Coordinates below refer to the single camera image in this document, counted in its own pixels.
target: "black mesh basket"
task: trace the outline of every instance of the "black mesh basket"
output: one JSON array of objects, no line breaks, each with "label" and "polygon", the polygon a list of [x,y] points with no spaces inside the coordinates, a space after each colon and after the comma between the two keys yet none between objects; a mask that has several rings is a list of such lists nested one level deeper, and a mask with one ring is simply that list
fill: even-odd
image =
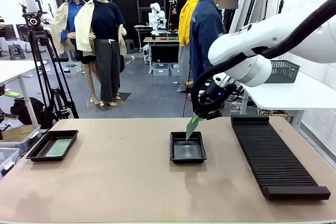
[{"label": "black mesh basket", "polygon": [[265,83],[294,83],[300,66],[288,60],[272,60],[272,74]]}]

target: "white table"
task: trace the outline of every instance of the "white table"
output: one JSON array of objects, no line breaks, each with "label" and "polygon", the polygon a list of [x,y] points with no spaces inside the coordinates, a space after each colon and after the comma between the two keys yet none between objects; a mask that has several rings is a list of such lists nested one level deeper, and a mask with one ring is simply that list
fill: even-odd
[{"label": "white table", "polygon": [[153,44],[153,45],[155,45],[156,43],[180,44],[180,41],[179,41],[178,37],[159,37],[159,36],[157,36],[155,39],[153,39],[152,37],[146,37],[143,40],[143,42],[148,43],[148,47],[149,47],[149,71],[148,71],[148,73],[152,73],[152,71],[153,71],[151,44]]},{"label": "white table", "polygon": [[336,90],[299,72],[295,83],[268,83],[257,87],[244,87],[241,114],[246,113],[250,96],[255,104],[264,110],[293,111],[292,126],[300,128],[306,109],[335,109]]},{"label": "white table", "polygon": [[37,119],[33,110],[32,103],[29,99],[27,89],[23,78],[29,78],[29,76],[24,75],[25,72],[35,69],[35,63],[33,60],[1,60],[0,61],[0,85],[7,84],[16,79],[19,80],[22,94],[24,96],[26,106],[32,124],[38,124]]},{"label": "white table", "polygon": [[138,32],[138,38],[139,38],[139,51],[141,52],[142,47],[141,47],[141,38],[140,38],[140,30],[145,30],[145,29],[149,29],[152,30],[152,28],[150,26],[144,26],[144,25],[136,25],[134,26],[134,28],[137,30]]}]

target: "tabletop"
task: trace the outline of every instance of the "tabletop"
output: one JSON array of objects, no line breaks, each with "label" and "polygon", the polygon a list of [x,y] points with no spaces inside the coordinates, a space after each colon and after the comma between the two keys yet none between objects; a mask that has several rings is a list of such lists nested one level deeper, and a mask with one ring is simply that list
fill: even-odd
[{"label": "tabletop", "polygon": [[33,60],[0,60],[0,83],[10,82],[20,74],[35,69]]},{"label": "tabletop", "polygon": [[336,220],[336,172],[282,118],[270,122],[319,185],[326,201],[266,200],[230,118],[201,122],[208,159],[170,161],[170,133],[190,119],[68,119],[79,130],[61,162],[23,158],[0,182],[0,220],[35,223],[305,222]]},{"label": "tabletop", "polygon": [[178,37],[156,37],[156,39],[153,39],[152,37],[146,37],[143,42],[145,43],[149,43],[149,42],[163,42],[163,43],[167,43],[167,42],[176,42],[176,43],[180,43],[179,42],[179,38]]},{"label": "tabletop", "polygon": [[299,72],[295,83],[243,85],[251,99],[266,110],[335,109],[336,90]]}]

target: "green paper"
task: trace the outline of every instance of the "green paper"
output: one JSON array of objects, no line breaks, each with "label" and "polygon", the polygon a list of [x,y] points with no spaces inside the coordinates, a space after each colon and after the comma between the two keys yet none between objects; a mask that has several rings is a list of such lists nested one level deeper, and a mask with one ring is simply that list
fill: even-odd
[{"label": "green paper", "polygon": [[195,131],[195,129],[197,128],[198,124],[200,121],[202,121],[203,119],[200,118],[198,115],[194,115],[193,118],[191,118],[190,122],[187,125],[186,128],[186,141],[188,141],[188,139],[190,138],[190,136],[193,134],[193,132]]},{"label": "green paper", "polygon": [[58,157],[62,156],[66,149],[68,148],[72,138],[59,139],[51,147],[49,152],[47,152],[46,157]]},{"label": "green paper", "polygon": [[16,93],[16,92],[9,92],[9,93],[5,93],[6,97],[12,97],[12,98],[18,98],[20,96],[20,93]]}]

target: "navy t-shirt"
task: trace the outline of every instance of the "navy t-shirt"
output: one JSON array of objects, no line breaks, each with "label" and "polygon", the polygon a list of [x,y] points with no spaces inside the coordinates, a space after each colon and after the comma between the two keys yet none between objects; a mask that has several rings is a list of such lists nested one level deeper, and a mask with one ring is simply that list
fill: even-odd
[{"label": "navy t-shirt", "polygon": [[94,2],[92,29],[97,39],[118,41],[118,27],[125,24],[125,19],[115,3]]}]

